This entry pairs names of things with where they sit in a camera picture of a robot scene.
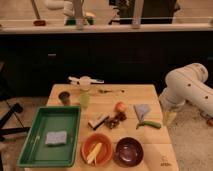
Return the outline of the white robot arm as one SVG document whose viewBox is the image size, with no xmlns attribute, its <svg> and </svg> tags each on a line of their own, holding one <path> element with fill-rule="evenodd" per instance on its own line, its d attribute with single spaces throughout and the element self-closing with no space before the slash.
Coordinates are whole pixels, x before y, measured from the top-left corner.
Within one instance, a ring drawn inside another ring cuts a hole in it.
<svg viewBox="0 0 213 171">
<path fill-rule="evenodd" d="M 159 95 L 163 124 L 169 125 L 186 101 L 196 105 L 206 119 L 213 119 L 213 88 L 205 85 L 206 67 L 192 63 L 170 71 L 165 77 L 166 87 Z"/>
</svg>

